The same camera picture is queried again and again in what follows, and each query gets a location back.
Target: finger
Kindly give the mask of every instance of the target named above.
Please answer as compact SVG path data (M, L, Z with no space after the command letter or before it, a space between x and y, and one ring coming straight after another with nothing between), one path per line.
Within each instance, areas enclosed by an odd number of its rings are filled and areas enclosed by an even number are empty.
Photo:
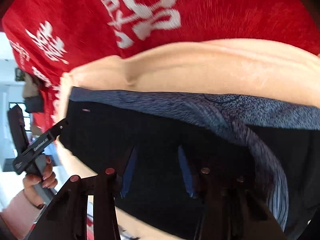
M24 179L22 180L24 188L28 188L28 187L31 187L33 185L36 185L40 181L41 181L40 177L38 177L36 175L32 175L32 174L26 175L24 177Z
M44 169L44 172L42 174L43 176L43 180L46 180L47 178L49 178L52 174L52 170L53 170L53 166L52 164L47 164L46 168Z
M54 188L57 185L58 185L58 181L57 179L55 179L54 182L48 186L48 188Z
M49 187L49 185L51 185L55 179L56 174L53 172L49 178L45 179L44 182L42 182L42 187Z
M46 160L46 162L47 162L48 164L51 163L51 158L50 158L50 156L46 155L46 156L45 156L45 160Z

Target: pink sleeve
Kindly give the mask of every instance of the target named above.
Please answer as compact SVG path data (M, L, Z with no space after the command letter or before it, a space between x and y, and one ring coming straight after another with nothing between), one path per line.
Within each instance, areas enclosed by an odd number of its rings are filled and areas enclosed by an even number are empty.
M40 212L26 199L23 191L21 191L0 215L11 233L20 240L28 234Z

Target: beige sheet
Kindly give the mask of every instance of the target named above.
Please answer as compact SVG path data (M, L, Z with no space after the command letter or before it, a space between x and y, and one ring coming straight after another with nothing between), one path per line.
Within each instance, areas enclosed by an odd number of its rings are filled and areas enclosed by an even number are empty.
M291 45L232 39L164 45L127 59L105 57L61 78L57 121L65 117L73 86L92 90L244 94L320 107L320 59ZM95 175L57 142L69 175ZM175 238L118 212L119 224L145 239Z

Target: screw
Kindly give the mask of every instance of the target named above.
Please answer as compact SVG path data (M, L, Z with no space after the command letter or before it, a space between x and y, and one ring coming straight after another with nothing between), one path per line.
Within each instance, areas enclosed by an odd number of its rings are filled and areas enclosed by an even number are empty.
M114 169L114 168L107 168L107 169L106 169L106 174L111 175L111 174L113 174L114 172L115 172L115 169Z
M79 180L79 176L78 175L73 175L71 178L70 178L71 182L76 182Z
M210 169L209 168L202 168L201 169L201 173L202 174L209 174L210 173Z
M241 183L244 182L243 176L240 176L240 177L237 179L237 181L238 181L238 182L241 182Z

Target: red blanket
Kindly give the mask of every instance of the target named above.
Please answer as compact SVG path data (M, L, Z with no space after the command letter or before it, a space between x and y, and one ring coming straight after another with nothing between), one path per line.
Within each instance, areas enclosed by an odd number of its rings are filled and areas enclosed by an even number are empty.
M105 56L223 38L320 53L320 33L299 0L15 0L3 27L19 67L45 81L45 129L62 73Z

